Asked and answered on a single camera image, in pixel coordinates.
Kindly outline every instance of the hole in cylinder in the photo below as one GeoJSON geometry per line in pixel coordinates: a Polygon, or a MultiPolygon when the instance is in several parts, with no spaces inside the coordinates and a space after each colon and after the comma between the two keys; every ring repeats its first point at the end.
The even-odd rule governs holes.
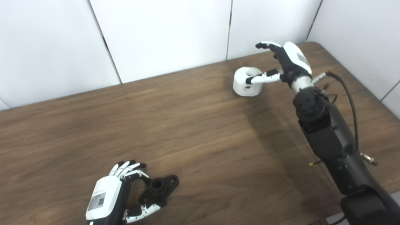
{"type": "Polygon", "coordinates": [[[153,180],[152,187],[154,189],[160,189],[162,187],[162,180],[159,179],[153,180]]]}

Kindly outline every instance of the wood grain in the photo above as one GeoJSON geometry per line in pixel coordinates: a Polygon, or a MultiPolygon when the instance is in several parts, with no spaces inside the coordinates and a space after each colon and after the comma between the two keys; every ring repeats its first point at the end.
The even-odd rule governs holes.
{"type": "MultiPolygon", "coordinates": [[[[348,84],[361,149],[380,162],[369,168],[387,191],[400,190],[400,121],[320,45],[300,48],[314,75],[331,70],[348,84]]],[[[266,52],[0,112],[1,223],[84,224],[95,182],[130,159],[152,177],[180,178],[168,206],[137,224],[301,225],[339,212],[324,166],[308,166],[316,158],[293,93],[278,82],[236,95],[242,66],[278,63],[266,52]]],[[[344,90],[326,82],[352,126],[344,90]]],[[[130,201],[143,189],[135,183],[130,201]]]]}

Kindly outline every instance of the cable connector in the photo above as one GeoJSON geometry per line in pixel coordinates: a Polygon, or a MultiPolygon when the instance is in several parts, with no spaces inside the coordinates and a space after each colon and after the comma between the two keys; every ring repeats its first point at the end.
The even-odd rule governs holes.
{"type": "Polygon", "coordinates": [[[314,79],[312,80],[313,84],[318,83],[320,80],[322,80],[322,78],[326,77],[326,73],[321,73],[320,75],[314,77],[314,79]]]}
{"type": "Polygon", "coordinates": [[[366,155],[366,154],[364,154],[364,153],[362,153],[362,152],[360,152],[360,156],[361,156],[361,158],[362,158],[364,161],[366,161],[368,164],[372,164],[372,165],[374,165],[374,166],[377,166],[377,165],[378,165],[378,162],[375,161],[374,158],[369,157],[368,155],[366,155]]]}

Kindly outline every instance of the gray label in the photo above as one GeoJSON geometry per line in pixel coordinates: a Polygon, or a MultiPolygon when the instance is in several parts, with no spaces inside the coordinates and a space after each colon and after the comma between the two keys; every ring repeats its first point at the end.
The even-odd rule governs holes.
{"type": "Polygon", "coordinates": [[[104,205],[105,196],[106,193],[93,196],[89,202],[88,211],[102,207],[104,205]]]}

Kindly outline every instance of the robotic hand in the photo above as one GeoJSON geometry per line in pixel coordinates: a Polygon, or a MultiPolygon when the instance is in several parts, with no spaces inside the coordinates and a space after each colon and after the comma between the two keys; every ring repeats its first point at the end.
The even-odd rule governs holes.
{"type": "Polygon", "coordinates": [[[164,207],[166,198],[178,186],[175,175],[153,180],[140,169],[146,164],[135,160],[119,162],[108,176],[97,181],[86,210],[87,225],[123,225],[143,219],[164,207]],[[126,208],[131,183],[141,179],[148,186],[139,206],[126,208]]]}

